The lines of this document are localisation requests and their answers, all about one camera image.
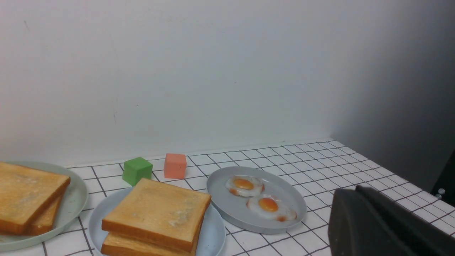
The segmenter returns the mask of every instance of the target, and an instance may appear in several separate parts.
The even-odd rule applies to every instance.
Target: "white tiled surface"
[[[187,156],[187,177],[165,179],[164,159],[151,159],[153,179],[187,189],[207,192],[210,174],[228,166],[260,168],[288,181],[305,199],[308,216],[290,231],[262,235],[242,230],[227,221],[226,244],[222,256],[283,255],[329,256],[327,236],[333,192],[355,185],[376,188],[417,216],[451,236],[455,236],[455,208],[437,200],[392,172],[380,167],[332,139],[236,151],[210,152]],[[71,168],[86,182],[90,196],[86,208],[68,230],[42,244],[3,255],[88,256],[93,245],[87,239],[87,226],[93,208],[115,191],[129,187],[121,178],[121,164]]]

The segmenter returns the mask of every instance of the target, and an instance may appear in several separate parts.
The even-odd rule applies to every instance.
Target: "toy block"
[[[166,154],[164,160],[164,177],[166,179],[184,179],[187,158],[182,154]]]
[[[142,157],[134,158],[123,164],[122,178],[131,186],[136,186],[142,178],[150,179],[152,177],[152,169],[153,164],[149,161]]]

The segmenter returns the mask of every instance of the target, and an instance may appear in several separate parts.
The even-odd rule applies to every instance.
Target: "toast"
[[[210,200],[209,194],[141,179],[101,229],[190,253]]]
[[[63,195],[57,197],[52,204],[21,234],[21,236],[38,236],[51,231],[60,208]],[[10,236],[10,233],[0,231],[2,236]]]
[[[158,246],[152,243],[126,238],[119,234],[109,233],[101,247],[101,253],[109,256],[195,256],[202,222],[194,238],[191,253],[173,248]]]
[[[70,177],[0,162],[0,231],[21,235],[63,195]]]

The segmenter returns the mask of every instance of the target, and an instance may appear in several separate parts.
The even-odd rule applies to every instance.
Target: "gray plate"
[[[279,222],[258,217],[247,207],[250,197],[232,195],[225,187],[226,181],[233,175],[255,176],[262,178],[265,184],[263,194],[275,195],[287,206],[297,212],[293,221]],[[232,224],[256,233],[278,234],[288,231],[301,222],[307,214],[307,205],[301,194],[288,182],[266,171],[250,167],[225,167],[210,175],[207,191],[212,195],[212,203],[221,216]]]
[[[101,230],[101,221],[131,192],[133,187],[122,189],[106,197],[91,214],[88,223],[88,233],[91,243],[95,247],[98,255],[101,254],[101,246],[106,239],[106,231]],[[217,210],[210,205],[205,212],[204,222],[202,223],[199,242],[197,244],[196,256],[217,256],[224,245],[226,239],[226,228],[223,219]]]
[[[67,229],[71,221],[79,216],[88,200],[87,186],[74,172],[53,164],[40,162],[9,162],[56,174],[68,175],[71,183],[66,189],[54,224],[54,229],[39,236],[0,236],[0,251],[13,251],[47,241]]]

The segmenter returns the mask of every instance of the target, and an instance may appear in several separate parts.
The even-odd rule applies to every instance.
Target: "countertop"
[[[356,185],[376,188],[443,232],[455,236],[454,207],[330,138],[190,154],[184,180],[164,178],[164,157],[147,160],[153,163],[153,179],[187,189],[207,192],[206,181],[211,173],[239,165],[277,175],[304,197],[308,216],[287,233],[262,235],[225,221],[223,256],[331,255],[327,227],[333,192],[338,188],[353,189]],[[122,167],[122,163],[70,167],[84,179],[89,190],[89,201],[81,215],[55,238],[22,250],[0,253],[0,256],[92,255],[93,245],[87,237],[90,214],[105,197],[129,187],[121,178]]]

